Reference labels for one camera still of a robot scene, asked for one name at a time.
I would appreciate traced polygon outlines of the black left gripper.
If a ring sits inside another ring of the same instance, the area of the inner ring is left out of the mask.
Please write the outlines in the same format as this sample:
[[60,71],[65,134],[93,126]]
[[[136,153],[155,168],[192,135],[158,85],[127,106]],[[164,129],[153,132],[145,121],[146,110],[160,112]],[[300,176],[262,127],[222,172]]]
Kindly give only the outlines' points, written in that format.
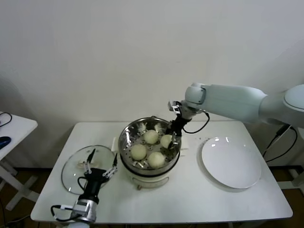
[[91,200],[93,202],[99,202],[98,194],[102,184],[107,183],[109,178],[112,178],[117,172],[117,154],[114,157],[112,167],[108,170],[92,168],[91,161],[95,154],[95,149],[89,154],[87,160],[83,162],[84,176],[79,179],[86,180],[86,186],[82,186],[79,183],[79,187],[83,190],[83,193],[79,196],[80,200]]

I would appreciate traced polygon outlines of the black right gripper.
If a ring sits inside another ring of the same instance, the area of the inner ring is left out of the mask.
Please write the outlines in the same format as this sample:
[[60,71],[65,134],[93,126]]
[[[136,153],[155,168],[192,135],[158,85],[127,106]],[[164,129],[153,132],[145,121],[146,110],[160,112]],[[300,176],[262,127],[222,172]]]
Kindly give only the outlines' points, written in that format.
[[169,121],[165,134],[171,135],[171,142],[169,143],[169,149],[179,144],[179,137],[182,136],[182,129],[188,123],[188,119],[184,119],[181,116],[177,116],[175,120]]

